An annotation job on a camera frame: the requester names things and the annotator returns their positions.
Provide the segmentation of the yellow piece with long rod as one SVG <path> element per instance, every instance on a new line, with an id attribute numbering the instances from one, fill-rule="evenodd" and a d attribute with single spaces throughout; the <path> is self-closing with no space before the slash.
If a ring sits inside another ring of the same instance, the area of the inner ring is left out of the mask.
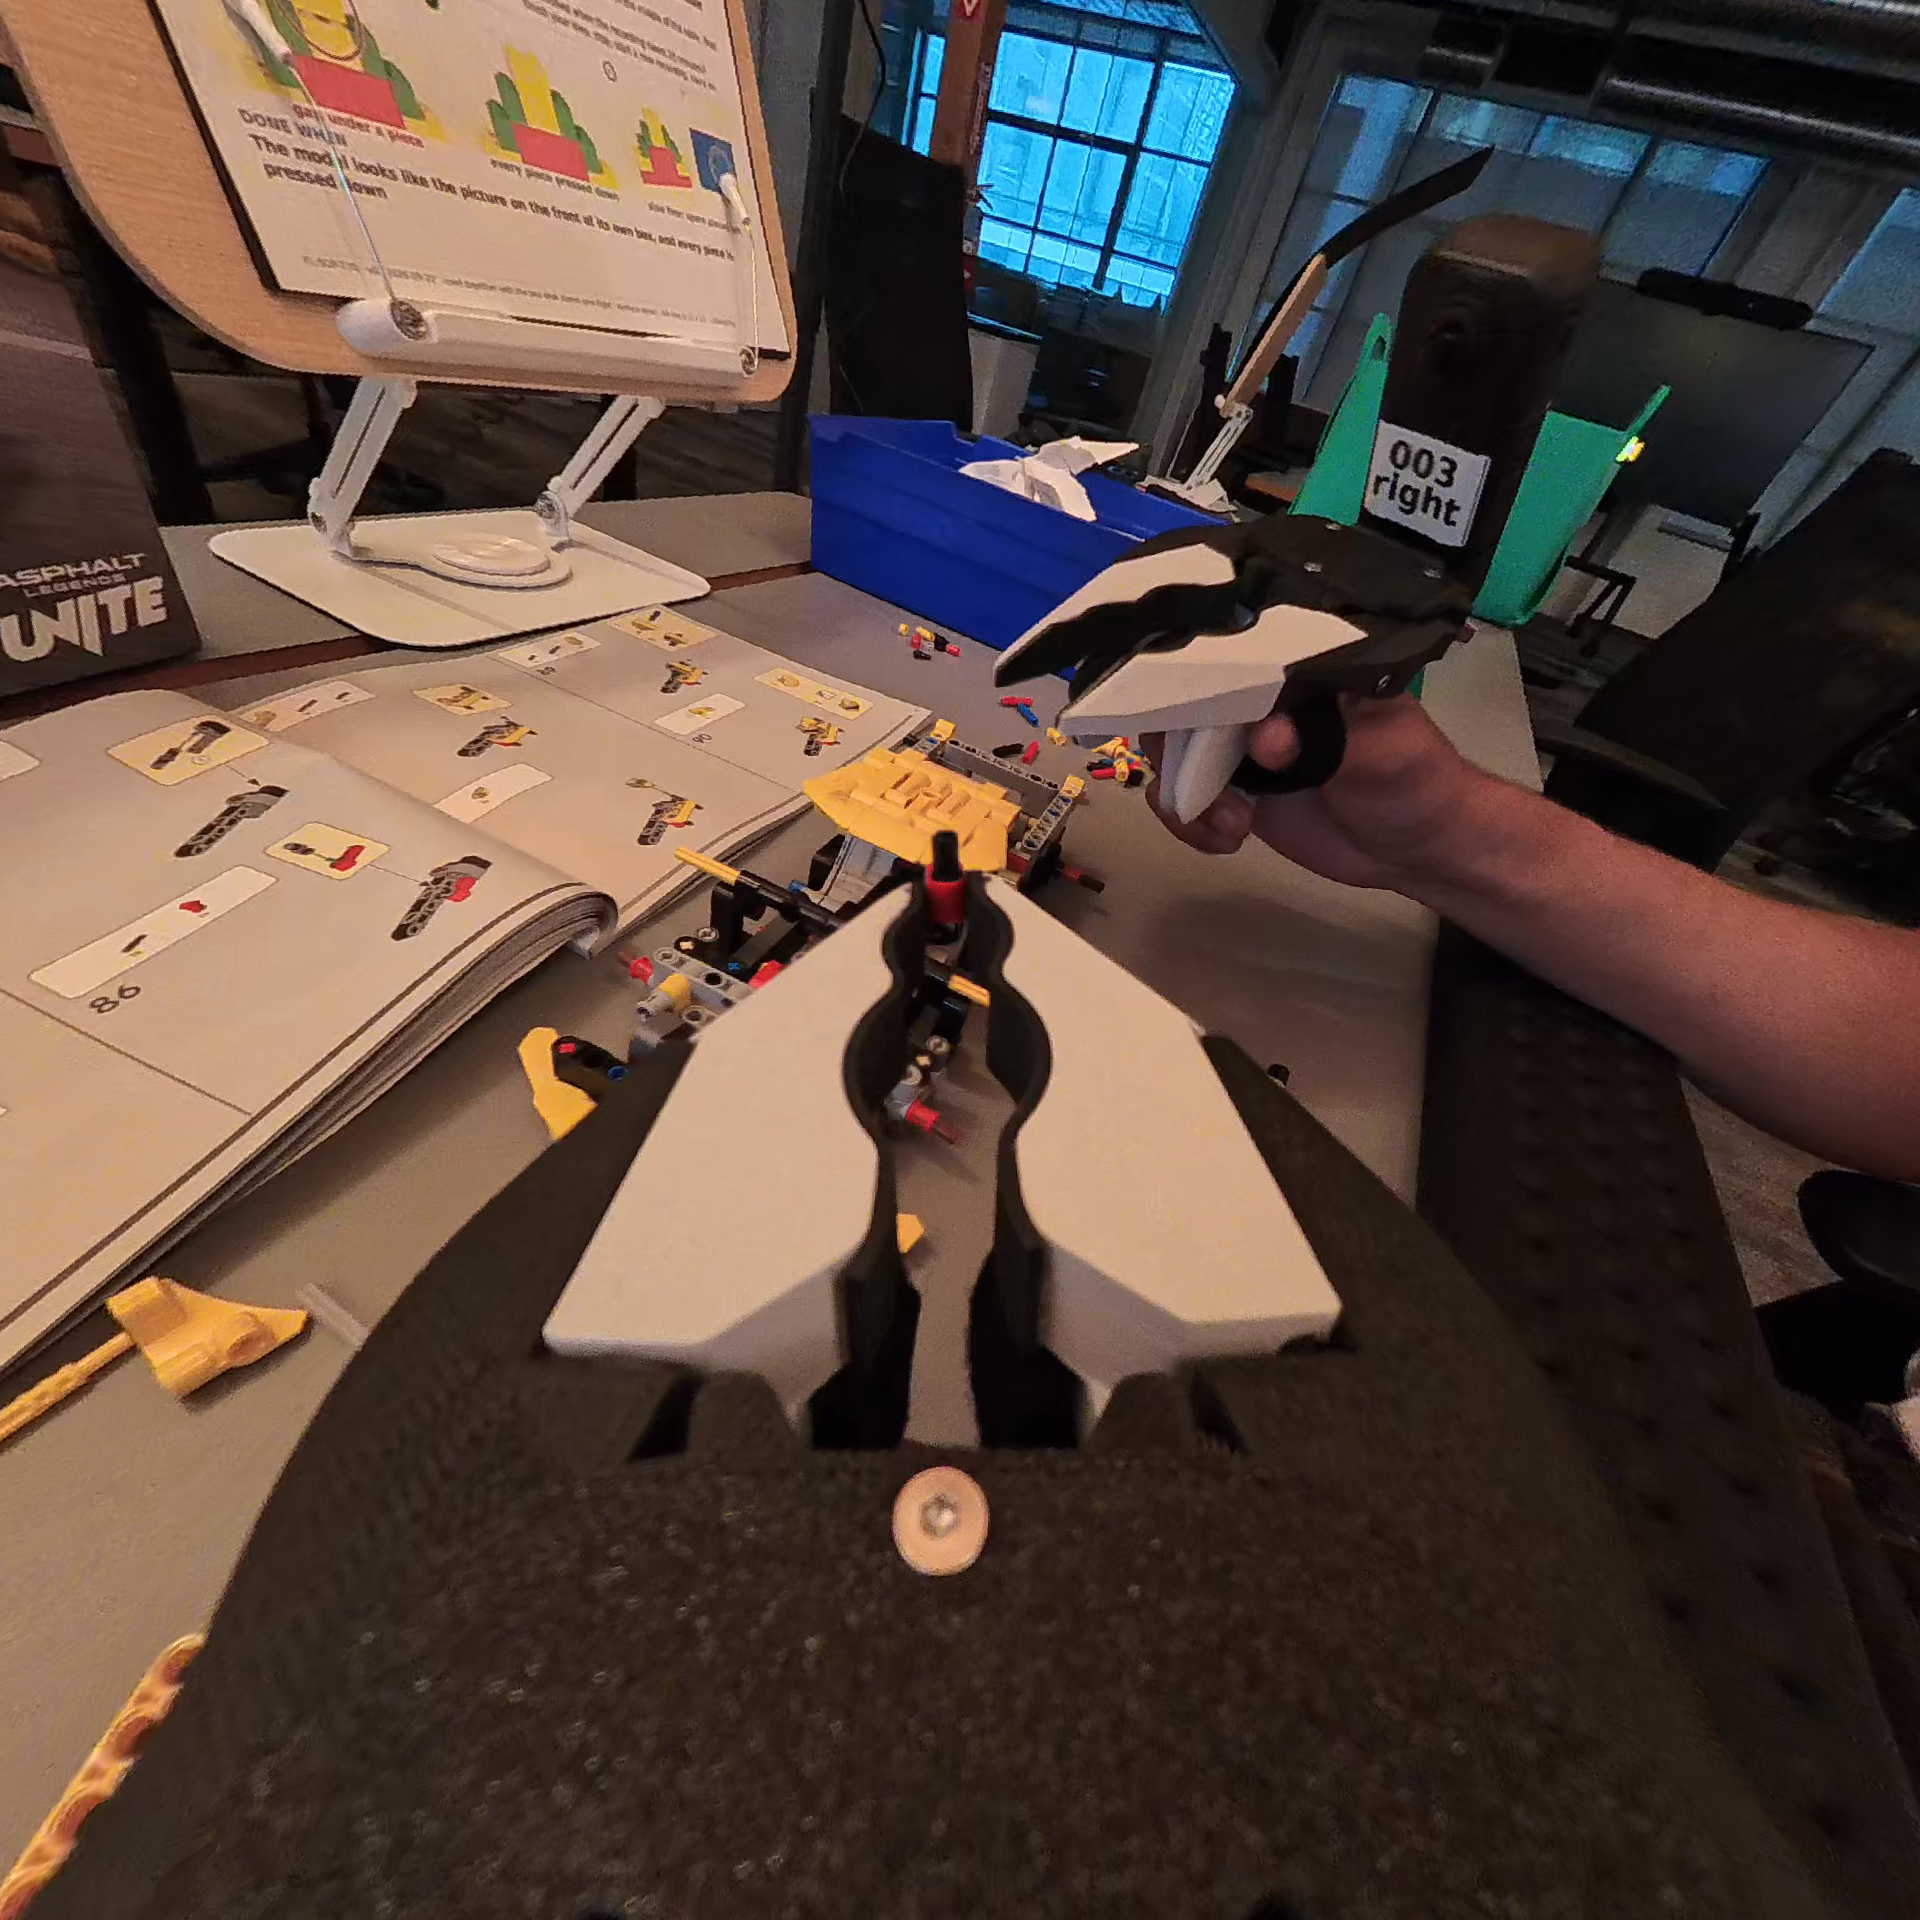
<path id="1" fill-rule="evenodd" d="M 141 1358 L 166 1394 L 184 1399 L 205 1383 L 257 1362 L 308 1330 L 303 1308 L 246 1308 L 167 1276 L 141 1276 L 110 1295 L 110 1341 L 55 1366 L 2 1404 L 2 1443 L 77 1397 L 123 1358 Z"/>

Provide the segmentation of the toy car box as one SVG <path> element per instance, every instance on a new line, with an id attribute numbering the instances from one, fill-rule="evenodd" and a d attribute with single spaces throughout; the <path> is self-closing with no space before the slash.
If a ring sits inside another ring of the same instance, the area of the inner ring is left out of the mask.
<path id="1" fill-rule="evenodd" d="M 2 698 L 197 644 L 98 375 L 77 347 L 2 331 Z"/>

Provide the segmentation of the partly built yellow toy car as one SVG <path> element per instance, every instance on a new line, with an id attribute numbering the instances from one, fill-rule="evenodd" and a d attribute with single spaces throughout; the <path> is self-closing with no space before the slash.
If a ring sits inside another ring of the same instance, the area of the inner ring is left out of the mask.
<path id="1" fill-rule="evenodd" d="M 611 1053 L 554 1026 L 534 1026 L 516 1046 L 546 1135 L 571 1133 L 643 1058 L 700 1038 L 720 1013 L 743 1006 L 892 881 L 931 877 L 938 906 L 958 906 L 970 874 L 1002 877 L 1020 893 L 1052 877 L 1099 893 L 1103 881 L 1061 849 L 1069 817 L 1092 783 L 1141 783 L 1144 758 L 1116 736 L 1095 740 L 1080 772 L 1052 780 L 1039 769 L 1042 746 L 1069 747 L 1069 736 L 1046 728 L 976 752 L 941 717 L 896 747 L 875 747 L 805 780 L 827 836 L 796 881 L 674 849 L 681 867 L 709 877 L 709 914 L 672 942 L 623 953 L 639 987 L 628 1046 Z"/>

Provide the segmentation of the person's right forearm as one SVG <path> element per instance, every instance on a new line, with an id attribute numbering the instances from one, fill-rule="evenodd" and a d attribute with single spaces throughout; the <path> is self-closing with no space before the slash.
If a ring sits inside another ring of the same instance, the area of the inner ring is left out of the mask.
<path id="1" fill-rule="evenodd" d="M 1918 932 L 1766 901 L 1474 765 L 1406 860 L 1426 904 L 1673 1053 L 1719 1104 L 1918 1180 Z"/>

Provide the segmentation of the blue storage bin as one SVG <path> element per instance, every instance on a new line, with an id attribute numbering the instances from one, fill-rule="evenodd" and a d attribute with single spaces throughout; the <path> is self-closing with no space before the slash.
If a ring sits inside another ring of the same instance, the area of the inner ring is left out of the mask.
<path id="1" fill-rule="evenodd" d="M 812 566 L 933 629 L 1002 647 L 1140 543 L 1216 527 L 1103 465 L 1071 472 L 1092 517 L 973 472 L 1026 461 L 1015 443 L 964 437 L 951 421 L 814 412 Z"/>

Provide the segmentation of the black office chair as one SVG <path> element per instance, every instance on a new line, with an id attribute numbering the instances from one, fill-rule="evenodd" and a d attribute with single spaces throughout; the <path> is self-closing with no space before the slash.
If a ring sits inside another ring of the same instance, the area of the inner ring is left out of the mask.
<path id="1" fill-rule="evenodd" d="M 1918 461 L 1870 452 L 1618 667 L 1569 728 L 1540 732 L 1542 790 L 1716 869 L 1766 803 L 1918 705 Z"/>

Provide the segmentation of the printed instruction sheet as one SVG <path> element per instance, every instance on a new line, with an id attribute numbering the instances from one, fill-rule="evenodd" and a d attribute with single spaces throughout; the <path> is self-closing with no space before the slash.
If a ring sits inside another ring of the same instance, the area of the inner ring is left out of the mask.
<path id="1" fill-rule="evenodd" d="M 156 3 L 278 295 L 791 355 L 737 3 Z"/>

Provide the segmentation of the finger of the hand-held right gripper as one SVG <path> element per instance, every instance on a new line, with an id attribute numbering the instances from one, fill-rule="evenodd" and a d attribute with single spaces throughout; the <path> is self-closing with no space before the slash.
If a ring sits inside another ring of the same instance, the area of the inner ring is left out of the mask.
<path id="1" fill-rule="evenodd" d="M 1144 644 L 1092 680 L 1077 677 L 1059 707 L 1071 737 L 1251 725 L 1273 711 L 1286 667 L 1366 637 L 1335 612 L 1272 604 L 1254 626 Z"/>
<path id="2" fill-rule="evenodd" d="M 1238 566 L 1220 545 L 1141 543 L 1006 644 L 993 686 L 1066 677 L 1077 691 L 1090 691 L 1144 652 L 1179 652 L 1199 634 L 1240 634 L 1240 590 Z"/>

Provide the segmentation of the grey desk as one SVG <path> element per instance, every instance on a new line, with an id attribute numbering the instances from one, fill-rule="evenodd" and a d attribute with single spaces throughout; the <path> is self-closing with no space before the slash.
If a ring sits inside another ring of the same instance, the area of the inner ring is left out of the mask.
<path id="1" fill-rule="evenodd" d="M 793 492 L 639 499 L 590 509 L 617 538 L 709 575 L 698 615 L 793 662 L 889 691 L 958 721 L 976 746 L 996 725 L 988 647 L 961 637 L 917 680 L 903 612 L 812 570 L 812 502 Z M 322 615 L 207 551 L 207 527 L 166 534 L 210 659 L 193 695 L 237 707 L 257 691 L 325 677 L 368 652 Z M 1504 778 L 1537 774 L 1513 637 L 1483 633 L 1434 667 L 1434 721 Z M 1399 898 L 1297 869 L 1263 848 L 1199 856 L 1140 794 L 1077 807 L 1069 856 L 1103 893 L 1048 885 L 1042 904 L 1261 1067 L 1399 1199 L 1412 1199 L 1434 917 Z M 611 961 L 559 956 L 470 1019 L 423 1067 L 230 1202 L 166 1273 L 247 1303 L 313 1314 L 272 1361 L 176 1404 L 123 1358 L 2 1446 L 2 1873 L 123 1710 L 152 1658 L 197 1633 L 252 1521 L 368 1328 L 444 1242 L 542 1148 L 516 1043 L 528 1026 L 618 1043 L 628 978 Z M 910 1139 L 899 1196 L 931 1238 L 917 1253 L 923 1361 L 910 1435 L 973 1435 L 964 1373 L 966 1286 L 988 1218 L 982 1135 L 1006 1107 L 996 1081 L 952 1073 L 964 1143 L 941 1158 Z"/>

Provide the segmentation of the green upright panel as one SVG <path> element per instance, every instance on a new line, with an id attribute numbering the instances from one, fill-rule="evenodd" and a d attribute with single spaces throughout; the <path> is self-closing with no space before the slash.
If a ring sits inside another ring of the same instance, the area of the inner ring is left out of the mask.
<path id="1" fill-rule="evenodd" d="M 1359 345 L 1358 370 L 1347 381 L 1314 463 L 1286 506 L 1290 517 L 1325 517 L 1335 522 L 1358 518 L 1369 479 L 1390 347 L 1393 322 L 1375 313 Z M 1593 406 L 1586 400 L 1574 412 L 1549 409 L 1542 416 L 1516 502 L 1499 528 L 1499 545 L 1493 550 L 1490 571 L 1475 593 L 1475 620 L 1516 629 L 1540 612 L 1571 551 L 1571 535 L 1596 517 L 1618 471 L 1638 461 L 1646 426 L 1665 400 L 1669 386 L 1656 386 L 1624 426 L 1589 421 L 1586 412 Z"/>

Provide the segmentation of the open instruction booklet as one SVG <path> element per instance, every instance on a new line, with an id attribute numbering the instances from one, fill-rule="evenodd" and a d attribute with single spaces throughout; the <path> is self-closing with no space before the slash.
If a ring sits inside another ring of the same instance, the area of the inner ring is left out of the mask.
<path id="1" fill-rule="evenodd" d="M 926 717 L 647 608 L 2 732 L 2 1361 Z"/>

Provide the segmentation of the black perforated pad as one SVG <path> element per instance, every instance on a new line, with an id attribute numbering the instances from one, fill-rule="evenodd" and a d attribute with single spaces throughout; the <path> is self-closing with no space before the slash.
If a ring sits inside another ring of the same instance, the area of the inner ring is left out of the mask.
<path id="1" fill-rule="evenodd" d="M 1841 1917 L 1918 1917 L 1918 1459 L 1781 1386 L 1669 1053 L 1442 925 L 1415 1207 L 1553 1383 Z"/>

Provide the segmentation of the black monitor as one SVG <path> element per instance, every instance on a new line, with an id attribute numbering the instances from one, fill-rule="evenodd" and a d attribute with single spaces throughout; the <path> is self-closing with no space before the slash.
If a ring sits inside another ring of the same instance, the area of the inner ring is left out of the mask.
<path id="1" fill-rule="evenodd" d="M 973 426 L 966 176 L 852 115 L 827 200 L 827 406 Z"/>

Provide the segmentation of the person's right hand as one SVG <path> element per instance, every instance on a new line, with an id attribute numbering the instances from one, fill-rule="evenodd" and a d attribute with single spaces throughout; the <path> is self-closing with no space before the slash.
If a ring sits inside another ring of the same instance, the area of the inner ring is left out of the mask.
<path id="1" fill-rule="evenodd" d="M 1329 780 L 1290 794 L 1249 799 L 1226 786 L 1199 817 L 1182 819 L 1165 794 L 1165 737 L 1141 736 L 1156 778 L 1156 817 L 1184 848 L 1227 856 L 1263 844 L 1284 860 L 1338 885 L 1415 898 L 1445 877 L 1460 829 L 1493 780 L 1457 752 L 1422 705 L 1406 695 L 1340 698 L 1347 752 Z"/>

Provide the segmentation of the crumpled white papers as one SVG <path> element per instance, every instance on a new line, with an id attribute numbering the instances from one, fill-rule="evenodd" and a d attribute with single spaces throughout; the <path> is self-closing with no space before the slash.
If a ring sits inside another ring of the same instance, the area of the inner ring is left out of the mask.
<path id="1" fill-rule="evenodd" d="M 1059 437 L 1037 451 L 1020 451 L 1006 461 L 961 463 L 958 472 L 1080 522 L 1095 522 L 1099 509 L 1082 483 L 1082 472 L 1108 465 L 1126 452 L 1140 452 L 1140 443 Z"/>

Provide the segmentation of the small heap of coloured pins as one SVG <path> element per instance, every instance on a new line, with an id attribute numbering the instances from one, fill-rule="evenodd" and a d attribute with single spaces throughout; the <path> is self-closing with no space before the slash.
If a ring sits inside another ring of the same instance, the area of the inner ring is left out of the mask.
<path id="1" fill-rule="evenodd" d="M 1084 780 L 1116 780 L 1120 786 L 1144 780 L 1144 758 L 1122 736 L 1071 740 L 1061 728 L 1042 725 L 1046 715 L 1037 715 L 1026 689 L 1002 691 L 998 707 L 1015 711 L 1028 728 L 1020 740 L 973 752 L 952 737 L 951 721 L 938 721 L 899 747 L 876 747 L 862 760 L 856 774 L 868 794 L 896 817 L 926 814 L 941 827 L 958 827 L 964 814 L 1069 810 Z M 1066 780 L 1046 780 L 1037 772 L 1042 746 L 1084 752 L 1090 760 Z"/>

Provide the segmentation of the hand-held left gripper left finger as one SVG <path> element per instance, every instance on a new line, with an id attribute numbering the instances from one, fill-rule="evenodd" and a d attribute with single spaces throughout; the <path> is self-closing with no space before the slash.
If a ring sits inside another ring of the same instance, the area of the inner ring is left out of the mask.
<path id="1" fill-rule="evenodd" d="M 917 1286 L 885 1104 L 912 1015 L 899 881 L 686 1053 L 546 1349 L 752 1373 L 789 1412 L 899 1421 Z"/>

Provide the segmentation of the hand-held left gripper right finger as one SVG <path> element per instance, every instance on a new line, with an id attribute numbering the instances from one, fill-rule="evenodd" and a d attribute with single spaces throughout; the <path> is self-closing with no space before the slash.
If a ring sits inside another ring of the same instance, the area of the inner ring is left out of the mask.
<path id="1" fill-rule="evenodd" d="M 1202 1028 L 1002 881 L 976 885 L 996 1143 L 988 1295 L 1080 1380 L 1325 1341 L 1340 1301 Z"/>

